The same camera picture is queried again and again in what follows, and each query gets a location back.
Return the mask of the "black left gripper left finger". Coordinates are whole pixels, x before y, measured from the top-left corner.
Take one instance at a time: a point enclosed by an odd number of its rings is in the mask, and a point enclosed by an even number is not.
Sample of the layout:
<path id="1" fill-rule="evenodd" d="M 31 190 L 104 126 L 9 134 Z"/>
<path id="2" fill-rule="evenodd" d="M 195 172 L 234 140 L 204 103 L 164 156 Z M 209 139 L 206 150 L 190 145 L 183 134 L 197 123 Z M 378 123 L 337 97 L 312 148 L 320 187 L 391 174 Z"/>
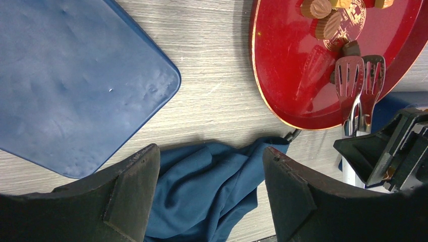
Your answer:
<path id="1" fill-rule="evenodd" d="M 150 144 L 49 193 L 1 195 L 1 241 L 143 241 L 159 174 Z"/>

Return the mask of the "clear plastic metal tongs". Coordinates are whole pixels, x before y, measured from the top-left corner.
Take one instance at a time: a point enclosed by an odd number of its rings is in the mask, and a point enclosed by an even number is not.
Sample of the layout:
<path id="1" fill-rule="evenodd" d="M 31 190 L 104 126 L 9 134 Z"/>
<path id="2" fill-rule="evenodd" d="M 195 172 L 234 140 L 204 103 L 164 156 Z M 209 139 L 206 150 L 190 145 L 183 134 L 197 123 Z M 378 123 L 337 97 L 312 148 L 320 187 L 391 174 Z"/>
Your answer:
<path id="1" fill-rule="evenodd" d="M 381 55 L 345 56 L 337 60 L 334 83 L 342 117 L 342 137 L 371 133 L 372 115 L 385 82 Z"/>

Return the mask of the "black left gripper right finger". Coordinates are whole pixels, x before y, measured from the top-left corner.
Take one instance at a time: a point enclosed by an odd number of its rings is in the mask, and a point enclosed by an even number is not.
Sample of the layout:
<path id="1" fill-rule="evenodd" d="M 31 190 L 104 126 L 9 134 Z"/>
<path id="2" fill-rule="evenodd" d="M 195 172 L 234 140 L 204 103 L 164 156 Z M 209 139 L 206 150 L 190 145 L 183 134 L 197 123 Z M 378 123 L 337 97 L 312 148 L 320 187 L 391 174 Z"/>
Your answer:
<path id="1" fill-rule="evenodd" d="M 387 194 L 338 181 L 273 147 L 262 159 L 278 241 L 427 241 L 427 186 Z"/>

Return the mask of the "dark oval chocolate piece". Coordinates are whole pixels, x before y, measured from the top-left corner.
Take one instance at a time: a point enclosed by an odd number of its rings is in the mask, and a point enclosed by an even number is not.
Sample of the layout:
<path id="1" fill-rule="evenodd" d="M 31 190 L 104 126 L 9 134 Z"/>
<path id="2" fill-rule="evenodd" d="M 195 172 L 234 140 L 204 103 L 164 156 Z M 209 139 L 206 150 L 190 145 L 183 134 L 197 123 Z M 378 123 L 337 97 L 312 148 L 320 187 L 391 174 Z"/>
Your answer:
<path id="1" fill-rule="evenodd" d="M 341 48 L 343 56 L 361 56 L 361 51 L 357 40 L 345 43 Z"/>

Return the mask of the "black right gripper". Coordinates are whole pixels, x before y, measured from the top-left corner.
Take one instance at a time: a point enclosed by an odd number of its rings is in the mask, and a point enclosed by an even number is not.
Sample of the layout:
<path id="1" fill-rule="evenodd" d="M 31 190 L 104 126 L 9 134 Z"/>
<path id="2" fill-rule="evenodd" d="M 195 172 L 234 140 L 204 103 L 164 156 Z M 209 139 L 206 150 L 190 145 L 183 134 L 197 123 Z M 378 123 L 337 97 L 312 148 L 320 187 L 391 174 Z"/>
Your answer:
<path id="1" fill-rule="evenodd" d="M 367 186 L 384 181 L 390 192 L 427 183 L 427 111 L 399 110 L 377 132 L 334 142 Z"/>

